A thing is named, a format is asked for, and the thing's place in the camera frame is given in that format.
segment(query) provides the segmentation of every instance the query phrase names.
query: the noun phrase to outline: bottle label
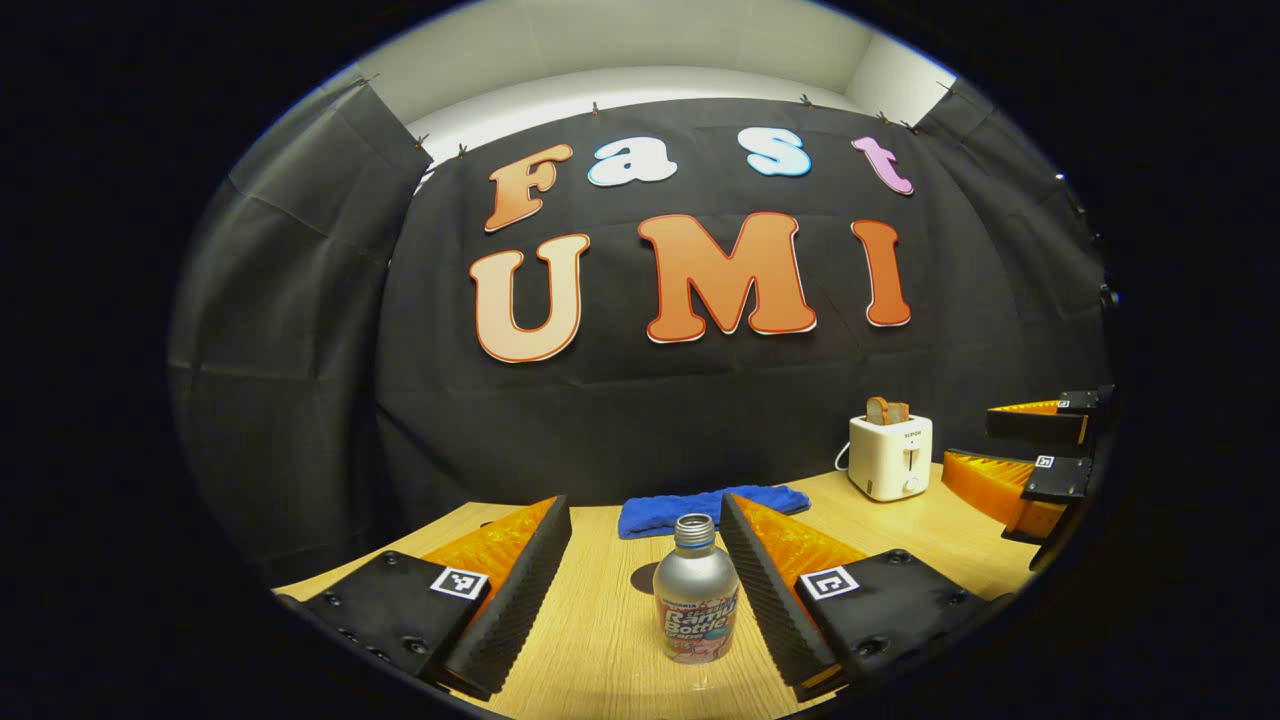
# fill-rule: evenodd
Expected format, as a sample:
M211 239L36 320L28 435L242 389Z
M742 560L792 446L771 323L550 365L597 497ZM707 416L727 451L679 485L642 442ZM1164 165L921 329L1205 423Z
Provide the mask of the bottle label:
M703 602L675 602L655 596L663 651L676 662L710 662L728 652L733 638L733 616L737 611L737 588L723 597Z

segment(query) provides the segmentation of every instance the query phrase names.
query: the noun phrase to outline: orange letter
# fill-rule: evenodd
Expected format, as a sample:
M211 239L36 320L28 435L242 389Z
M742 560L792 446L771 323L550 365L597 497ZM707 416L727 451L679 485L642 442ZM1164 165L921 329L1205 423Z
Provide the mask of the orange letter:
M902 282L897 277L897 231L876 220L858 220L849 225L867 250L867 272L872 275L872 304L867 322L873 325L905 325L911 307L902 300Z
M498 232L541 209L541 199L530 199L529 188L550 190L556 184L556 165L548 160L563 163L572 156L573 149L562 142L494 170L489 179L498 183L498 192L493 199L493 215L484 222L484 232Z
M511 314L516 268L525 261L518 250L507 250L471 264L476 281L476 337L480 347L503 363L531 363L556 355L573 341L582 315L577 284L577 256L591 245L585 234L566 234L538 246L547 261L552 309L536 331L516 327Z
M694 315L692 291L703 299L721 332L737 329L746 293L755 284L755 310L746 323L760 334L803 333L818 324L804 302L794 240L800 224L781 213L754 213L742 220L726 256L707 229L689 215L650 218L637 228L658 259L658 319L649 340L686 342L703 337L707 322Z

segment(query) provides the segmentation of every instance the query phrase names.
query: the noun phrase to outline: bottle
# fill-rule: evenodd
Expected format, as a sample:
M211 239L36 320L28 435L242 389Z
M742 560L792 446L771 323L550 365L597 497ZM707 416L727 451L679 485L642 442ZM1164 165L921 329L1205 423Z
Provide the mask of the bottle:
M667 657L710 662L728 652L737 611L737 571L716 547L716 523L694 512L676 520L676 550L653 573Z

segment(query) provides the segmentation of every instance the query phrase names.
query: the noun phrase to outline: blue towel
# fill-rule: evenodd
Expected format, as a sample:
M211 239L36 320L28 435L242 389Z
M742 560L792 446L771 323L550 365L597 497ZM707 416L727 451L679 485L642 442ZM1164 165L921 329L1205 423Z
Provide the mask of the blue towel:
M787 515L809 509L809 496L788 487L737 486L699 495L632 497L622 503L622 515L618 516L618 537L632 539L675 534L676 520L690 512L710 515L718 528L721 497L726 492Z

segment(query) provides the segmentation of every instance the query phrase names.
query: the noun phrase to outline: white toaster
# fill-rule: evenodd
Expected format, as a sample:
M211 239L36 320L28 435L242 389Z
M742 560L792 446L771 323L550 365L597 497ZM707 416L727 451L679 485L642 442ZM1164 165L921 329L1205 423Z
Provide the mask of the white toaster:
M933 421L909 415L877 425L867 415L849 420L849 479L872 500L886 502L920 495L929 487Z

